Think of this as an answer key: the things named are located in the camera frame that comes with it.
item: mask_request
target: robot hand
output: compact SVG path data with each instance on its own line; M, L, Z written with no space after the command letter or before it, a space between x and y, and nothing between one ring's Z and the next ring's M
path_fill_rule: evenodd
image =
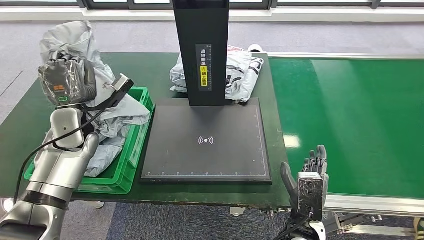
M290 166L281 164L281 178L290 196L291 216L287 229L275 240L324 240L323 207L327 197L329 176L327 175L327 151L324 145L310 151L297 182Z

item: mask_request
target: green table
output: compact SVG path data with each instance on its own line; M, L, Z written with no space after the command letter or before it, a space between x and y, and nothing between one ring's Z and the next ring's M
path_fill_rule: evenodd
M424 216L423 59L285 54L269 62L291 169L317 144L327 149L328 192L337 194L327 209Z
M137 179L127 195L74 193L72 198L126 203L288 207L289 197L280 178L280 164L287 161L287 155L270 64L266 54L261 56L265 63L253 97L260 98L273 185L141 184L137 180L142 168L140 165ZM160 98L181 97L169 90L172 86L169 72L177 58L177 53L102 55L103 61L110 65L116 75L123 73L134 81L135 86L147 87L153 102ZM50 128L49 119L53 110L54 107L43 95L40 83L35 82L0 126L0 183L9 183L0 186L1 197L13 195L19 168L25 157L43 141L45 132ZM27 184L27 181L22 183L22 191Z

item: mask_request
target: floor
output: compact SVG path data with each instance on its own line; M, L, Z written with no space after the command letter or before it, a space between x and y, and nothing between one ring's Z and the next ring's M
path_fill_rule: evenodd
M42 64L39 41L56 24L60 22L0 22L0 124L36 80ZM179 51L174 22L92 25L101 52ZM424 24L238 22L229 25L228 43L241 48L260 44L268 52L424 54ZM97 210L73 202L62 239L272 239L284 224L282 214L270 218L258 209L233 217L227 207L106 203ZM388 218L380 224L412 227L409 218ZM331 239L406 238L342 235Z

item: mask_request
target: green basket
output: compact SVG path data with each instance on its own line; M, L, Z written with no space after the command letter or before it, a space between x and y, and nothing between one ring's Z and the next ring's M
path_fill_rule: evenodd
M155 106L147 87L132 87L128 94L142 103L153 114ZM151 120L142 126L132 125L129 128L122 152L112 164L97 177L83 177L79 188L75 191L95 194L128 194L133 186L150 122ZM24 174L26 180L31 178L34 169L34 162L31 161Z

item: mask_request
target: crumpled plastic bag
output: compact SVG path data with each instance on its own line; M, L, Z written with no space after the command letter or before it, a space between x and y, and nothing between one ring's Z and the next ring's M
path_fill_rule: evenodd
M40 48L43 63L49 61L57 51L92 62L97 97L86 104L88 107L99 105L114 92L111 84L115 81L115 75L111 68L103 63L96 47L92 26L88 21L73 21L55 26L44 34ZM122 144L128 134L128 125L143 125L149 119L149 110L131 96L126 95L116 107L107 109L94 120L94 128L100 134L100 139L104 141L88 164L87 176L98 176L121 152Z
M260 57L252 56L250 52L229 50L226 63L225 98L237 102L249 101L263 65L264 60ZM186 76L181 54L176 65L170 70L169 76L171 82L175 84L170 88L171 91L187 93Z

